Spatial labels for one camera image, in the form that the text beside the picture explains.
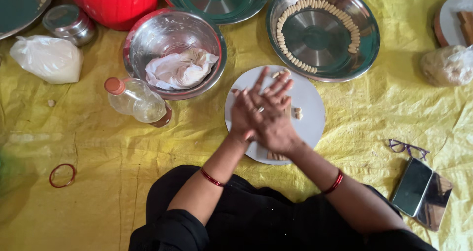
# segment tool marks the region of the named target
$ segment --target orange bottle cap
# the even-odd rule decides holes
[[[125,83],[116,77],[110,77],[105,81],[105,90],[112,95],[120,95],[125,91]]]

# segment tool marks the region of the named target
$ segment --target plastic bag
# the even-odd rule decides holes
[[[70,41],[39,35],[17,38],[10,55],[23,69],[51,84],[79,81],[82,51]]]
[[[192,88],[210,73],[219,58],[203,49],[188,49],[153,59],[146,65],[146,81],[166,90]]]
[[[473,45],[448,46],[429,52],[421,59],[421,68],[433,86],[466,85],[473,79]]]

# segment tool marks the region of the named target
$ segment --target plastic bottle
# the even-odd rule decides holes
[[[155,127],[166,126],[171,120],[171,107],[143,80],[111,77],[105,81],[105,90],[110,105],[121,114]]]

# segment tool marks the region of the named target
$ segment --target eyeglasses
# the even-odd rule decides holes
[[[389,139],[389,147],[396,153],[401,153],[404,150],[407,149],[407,152],[409,153],[409,156],[416,158],[416,159],[424,159],[425,156],[430,153],[430,151],[427,151],[423,148],[416,147],[413,145],[409,145],[406,143],[403,143],[401,141],[398,141],[396,139]]]

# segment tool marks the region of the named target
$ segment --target dough ball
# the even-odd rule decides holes
[[[421,69],[433,86],[466,85],[473,79],[473,48],[448,46],[429,52],[421,59]]]

